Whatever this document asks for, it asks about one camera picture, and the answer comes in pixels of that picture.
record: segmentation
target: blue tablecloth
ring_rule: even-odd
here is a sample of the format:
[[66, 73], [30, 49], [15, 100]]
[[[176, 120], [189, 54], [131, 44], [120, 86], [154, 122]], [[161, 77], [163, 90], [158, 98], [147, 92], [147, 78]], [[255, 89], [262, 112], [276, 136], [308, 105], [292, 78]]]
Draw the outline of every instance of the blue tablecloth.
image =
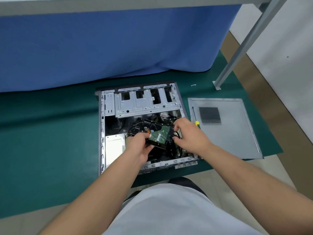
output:
[[206, 71], [239, 8], [230, 5], [0, 17], [0, 92], [169, 69]]

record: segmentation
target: mesh vent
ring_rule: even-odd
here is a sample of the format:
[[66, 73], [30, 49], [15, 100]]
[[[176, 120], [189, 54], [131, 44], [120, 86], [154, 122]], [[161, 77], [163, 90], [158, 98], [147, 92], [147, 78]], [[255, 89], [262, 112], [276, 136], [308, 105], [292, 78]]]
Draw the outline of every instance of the mesh vent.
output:
[[222, 125], [217, 107], [199, 107], [203, 125]]

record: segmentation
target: green mat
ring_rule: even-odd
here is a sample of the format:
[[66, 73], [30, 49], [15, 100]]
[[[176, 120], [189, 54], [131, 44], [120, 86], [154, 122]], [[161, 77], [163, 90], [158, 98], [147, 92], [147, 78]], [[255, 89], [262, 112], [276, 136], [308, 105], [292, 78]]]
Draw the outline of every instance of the green mat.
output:
[[[188, 116], [188, 97], [242, 98], [264, 156], [282, 149], [234, 73], [216, 91], [226, 65], [220, 52], [210, 71], [167, 71], [31, 92], [0, 94], [0, 218], [73, 201], [98, 176], [96, 87], [177, 82]], [[209, 170], [198, 165], [140, 175], [133, 186]]]

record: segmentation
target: metal table leg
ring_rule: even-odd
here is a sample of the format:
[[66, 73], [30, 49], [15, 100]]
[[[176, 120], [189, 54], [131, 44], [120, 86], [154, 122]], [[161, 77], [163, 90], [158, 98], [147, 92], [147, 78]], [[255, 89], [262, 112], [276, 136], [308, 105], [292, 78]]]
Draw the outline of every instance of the metal table leg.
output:
[[220, 86], [232, 72], [233, 68], [239, 62], [239, 60], [246, 54], [248, 49], [253, 45], [256, 39], [260, 36], [262, 31], [267, 27], [269, 22], [273, 19], [276, 13], [280, 10], [283, 4], [287, 0], [271, 0], [266, 10], [260, 16], [256, 24], [248, 33], [242, 44], [236, 50], [229, 63], [225, 66], [216, 81], [213, 81], [216, 90], [221, 90]]

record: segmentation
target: left hand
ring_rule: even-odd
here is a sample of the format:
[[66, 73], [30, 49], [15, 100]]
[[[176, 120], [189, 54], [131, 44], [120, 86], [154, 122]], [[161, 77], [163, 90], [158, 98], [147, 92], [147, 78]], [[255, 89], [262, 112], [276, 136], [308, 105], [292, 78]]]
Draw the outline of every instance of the left hand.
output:
[[147, 162], [148, 154], [154, 148], [153, 145], [146, 144], [146, 138], [149, 137], [148, 133], [137, 133], [134, 137], [129, 136], [126, 139], [125, 152], [137, 158], [141, 166]]

